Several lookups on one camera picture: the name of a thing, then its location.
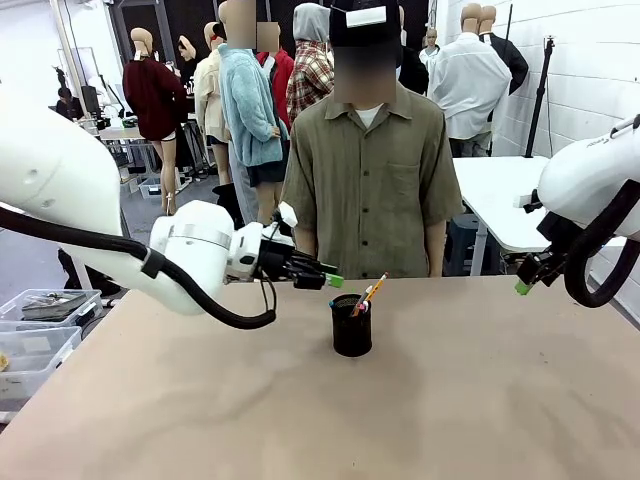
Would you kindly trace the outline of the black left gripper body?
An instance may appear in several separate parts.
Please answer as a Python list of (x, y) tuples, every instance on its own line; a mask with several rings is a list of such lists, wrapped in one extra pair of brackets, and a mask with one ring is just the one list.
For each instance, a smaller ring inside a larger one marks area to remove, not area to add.
[(272, 281), (291, 278), (291, 257), (296, 250), (291, 236), (279, 231), (263, 231), (256, 269)]

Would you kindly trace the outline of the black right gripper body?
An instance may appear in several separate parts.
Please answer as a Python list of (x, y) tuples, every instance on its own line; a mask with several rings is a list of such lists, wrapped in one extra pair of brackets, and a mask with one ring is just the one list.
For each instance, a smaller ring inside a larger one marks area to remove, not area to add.
[(548, 212), (537, 227), (538, 232), (550, 243), (540, 253), (546, 257), (565, 257), (575, 240), (581, 235), (581, 228), (573, 221)]

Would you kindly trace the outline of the yellow pencil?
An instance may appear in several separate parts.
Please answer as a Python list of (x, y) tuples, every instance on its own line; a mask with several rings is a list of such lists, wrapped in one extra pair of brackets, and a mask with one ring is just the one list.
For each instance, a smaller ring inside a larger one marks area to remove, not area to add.
[(387, 272), (385, 272), (378, 280), (375, 284), (373, 284), (373, 289), (371, 290), (371, 292), (369, 293), (368, 297), (366, 298), (366, 300), (362, 303), (362, 305), (360, 306), (359, 311), (357, 312), (357, 314), (355, 314), (356, 312), (354, 311), (354, 307), (353, 310), (351, 311), (350, 316), (352, 318), (357, 317), (360, 313), (362, 312), (366, 312), (371, 304), (371, 300), (373, 298), (373, 296), (379, 291), (379, 289), (381, 288), (381, 286), (384, 284), (385, 280), (388, 278), (389, 274)]

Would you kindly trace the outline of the person's left forearm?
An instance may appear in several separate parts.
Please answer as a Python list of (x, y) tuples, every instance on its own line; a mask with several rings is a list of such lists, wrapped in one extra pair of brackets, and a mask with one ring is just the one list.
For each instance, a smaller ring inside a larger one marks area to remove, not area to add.
[(430, 278), (440, 278), (443, 273), (446, 227), (446, 222), (442, 221), (425, 228), (425, 245)]

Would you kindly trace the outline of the person's right forearm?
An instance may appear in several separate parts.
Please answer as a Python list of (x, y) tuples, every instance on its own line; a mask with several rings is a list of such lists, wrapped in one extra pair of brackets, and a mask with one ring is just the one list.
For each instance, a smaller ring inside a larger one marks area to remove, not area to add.
[(298, 251), (314, 258), (318, 258), (318, 230), (315, 220), (301, 222), (295, 228), (295, 243)]

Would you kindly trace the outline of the black mesh pen holder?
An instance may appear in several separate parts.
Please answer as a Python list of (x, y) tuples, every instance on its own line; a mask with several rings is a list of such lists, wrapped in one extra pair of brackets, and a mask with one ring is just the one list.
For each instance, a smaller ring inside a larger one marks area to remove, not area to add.
[(365, 307), (354, 314), (358, 299), (357, 294), (343, 294), (330, 303), (333, 348), (336, 353), (350, 358), (363, 356), (372, 348), (372, 311)]

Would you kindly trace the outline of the white table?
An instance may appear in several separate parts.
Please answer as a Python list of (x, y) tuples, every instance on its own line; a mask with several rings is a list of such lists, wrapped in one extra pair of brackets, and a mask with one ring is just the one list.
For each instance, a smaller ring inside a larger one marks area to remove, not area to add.
[(541, 252), (549, 242), (537, 231), (545, 211), (530, 214), (516, 206), (538, 185), (544, 157), (456, 158), (454, 166), (463, 200), (505, 250)]

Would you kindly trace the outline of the person in olive shirt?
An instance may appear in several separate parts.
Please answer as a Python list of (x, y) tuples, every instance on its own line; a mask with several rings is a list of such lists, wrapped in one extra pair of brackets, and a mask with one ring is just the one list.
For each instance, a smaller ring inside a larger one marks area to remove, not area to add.
[(283, 199), (344, 277), (429, 277), (425, 228), (462, 210), (444, 114), (398, 80), (397, 0), (334, 0), (329, 27), (334, 88), (292, 125)]

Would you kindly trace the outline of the black tripod stand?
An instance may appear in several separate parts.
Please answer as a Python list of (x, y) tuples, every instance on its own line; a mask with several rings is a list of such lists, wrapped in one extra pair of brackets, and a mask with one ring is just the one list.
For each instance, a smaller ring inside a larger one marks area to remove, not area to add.
[(536, 89), (534, 108), (531, 116), (527, 143), (525, 147), (525, 153), (524, 153), (525, 158), (533, 157), (534, 144), (536, 140), (539, 120), (540, 120), (540, 115), (542, 112), (543, 105), (546, 105), (546, 108), (547, 108), (547, 134), (549, 137), (550, 152), (553, 152), (553, 140), (551, 137), (551, 123), (550, 123), (550, 101), (547, 96), (547, 93), (548, 93), (548, 86), (549, 86), (549, 82), (548, 82), (549, 67), (551, 63), (551, 57), (554, 52), (554, 48), (555, 48), (555, 37), (553, 35), (546, 36), (544, 38), (543, 63), (541, 67), (538, 87)]

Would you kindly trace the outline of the mannequin in blue fleece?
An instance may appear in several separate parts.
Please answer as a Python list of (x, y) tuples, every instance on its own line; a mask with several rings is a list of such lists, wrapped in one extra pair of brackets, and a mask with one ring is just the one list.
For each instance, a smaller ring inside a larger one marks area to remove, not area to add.
[(289, 135), (269, 77), (253, 53), (257, 28), (250, 1), (226, 0), (219, 7), (219, 16), (227, 35), (219, 47), (225, 120), (236, 158), (247, 170), (257, 195), (257, 221), (268, 225), (280, 201)]

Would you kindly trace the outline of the mannequin in cream jacket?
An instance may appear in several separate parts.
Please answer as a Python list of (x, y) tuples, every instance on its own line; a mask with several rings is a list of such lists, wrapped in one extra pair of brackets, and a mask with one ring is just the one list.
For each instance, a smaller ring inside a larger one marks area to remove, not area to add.
[(226, 32), (221, 22), (209, 22), (203, 33), (210, 52), (197, 64), (194, 73), (196, 122), (212, 147), (220, 184), (228, 185), (231, 183), (229, 138), (219, 86), (219, 47), (226, 42)]

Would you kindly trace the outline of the mannequin in white shirt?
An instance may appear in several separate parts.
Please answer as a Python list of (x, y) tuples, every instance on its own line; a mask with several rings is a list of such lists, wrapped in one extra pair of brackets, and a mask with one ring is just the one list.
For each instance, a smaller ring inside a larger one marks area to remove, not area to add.
[(511, 72), (478, 29), (482, 7), (467, 4), (461, 33), (431, 64), (428, 98), (442, 110), (455, 158), (485, 157), (502, 126)]

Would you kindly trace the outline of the mannequin in black jacket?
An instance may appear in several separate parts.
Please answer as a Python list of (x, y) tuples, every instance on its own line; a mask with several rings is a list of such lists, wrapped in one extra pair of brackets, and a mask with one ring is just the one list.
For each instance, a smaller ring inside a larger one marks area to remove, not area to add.
[(481, 20), (478, 27), (480, 40), (490, 45), (509, 69), (512, 79), (509, 94), (512, 95), (524, 83), (529, 71), (525, 58), (515, 45), (507, 38), (501, 38), (493, 32), (496, 20), (496, 8), (491, 5), (481, 8)]

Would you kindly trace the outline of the mannequin in plaid hooded shirt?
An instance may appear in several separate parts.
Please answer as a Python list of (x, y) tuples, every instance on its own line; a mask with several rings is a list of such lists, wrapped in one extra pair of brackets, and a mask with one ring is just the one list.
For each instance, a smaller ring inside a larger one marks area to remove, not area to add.
[(330, 11), (305, 2), (293, 12), (294, 66), (287, 84), (286, 105), (290, 124), (306, 108), (333, 90), (334, 73), (328, 56)]

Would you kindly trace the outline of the mannequin in red jacket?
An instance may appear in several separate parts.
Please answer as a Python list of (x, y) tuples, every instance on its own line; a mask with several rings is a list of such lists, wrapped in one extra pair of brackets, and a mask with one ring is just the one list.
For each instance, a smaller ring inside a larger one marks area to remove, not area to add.
[(284, 122), (287, 130), (290, 130), (286, 92), (294, 60), (282, 48), (280, 36), (281, 29), (277, 22), (257, 23), (256, 58), (269, 79), (278, 117)]

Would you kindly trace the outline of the grey workbench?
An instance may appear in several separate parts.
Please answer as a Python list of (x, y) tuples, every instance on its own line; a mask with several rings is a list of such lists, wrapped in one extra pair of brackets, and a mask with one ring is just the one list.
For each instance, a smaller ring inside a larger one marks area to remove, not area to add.
[(137, 127), (111, 126), (99, 132), (99, 139), (116, 163), (122, 192), (126, 196), (138, 192), (140, 185), (153, 175), (151, 145)]

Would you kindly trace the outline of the mannequin in black top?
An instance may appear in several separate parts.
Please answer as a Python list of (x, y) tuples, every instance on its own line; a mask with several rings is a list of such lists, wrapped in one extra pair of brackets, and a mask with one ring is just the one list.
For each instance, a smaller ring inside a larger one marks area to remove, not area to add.
[(182, 66), (180, 67), (181, 84), (187, 91), (187, 95), (193, 94), (193, 76), (199, 57), (196, 48), (191, 41), (184, 35), (180, 35), (177, 43), (178, 53), (182, 58)]

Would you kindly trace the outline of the mannequin in maroon sweater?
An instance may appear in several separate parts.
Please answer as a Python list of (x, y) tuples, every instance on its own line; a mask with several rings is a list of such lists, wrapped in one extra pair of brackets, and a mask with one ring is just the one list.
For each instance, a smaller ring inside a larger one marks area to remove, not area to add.
[(162, 209), (172, 216), (176, 207), (177, 130), (187, 117), (186, 91), (179, 78), (153, 55), (153, 36), (141, 27), (130, 32), (134, 57), (123, 71), (123, 91), (137, 117), (141, 136), (161, 160)]

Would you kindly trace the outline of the clear plastic bin with tools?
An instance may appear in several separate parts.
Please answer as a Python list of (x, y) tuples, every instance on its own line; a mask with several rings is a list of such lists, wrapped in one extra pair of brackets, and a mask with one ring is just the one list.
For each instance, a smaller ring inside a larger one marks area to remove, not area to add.
[(83, 326), (102, 311), (100, 290), (28, 289), (0, 306), (0, 332)]

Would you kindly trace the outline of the mannequin in black clothes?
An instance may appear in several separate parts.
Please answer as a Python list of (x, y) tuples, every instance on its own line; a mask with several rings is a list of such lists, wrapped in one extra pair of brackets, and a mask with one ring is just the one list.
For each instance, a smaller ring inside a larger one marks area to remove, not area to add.
[(429, 74), (426, 66), (419, 58), (419, 53), (407, 43), (407, 32), (404, 29), (405, 13), (399, 6), (401, 45), (403, 49), (399, 82), (408, 90), (425, 95), (428, 89)]

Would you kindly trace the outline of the seated person in black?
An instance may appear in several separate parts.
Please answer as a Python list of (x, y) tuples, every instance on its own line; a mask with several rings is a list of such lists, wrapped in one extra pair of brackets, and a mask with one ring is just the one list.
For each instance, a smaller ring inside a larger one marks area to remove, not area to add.
[(81, 119), (84, 116), (80, 100), (74, 97), (67, 87), (58, 89), (55, 111), (71, 121)]

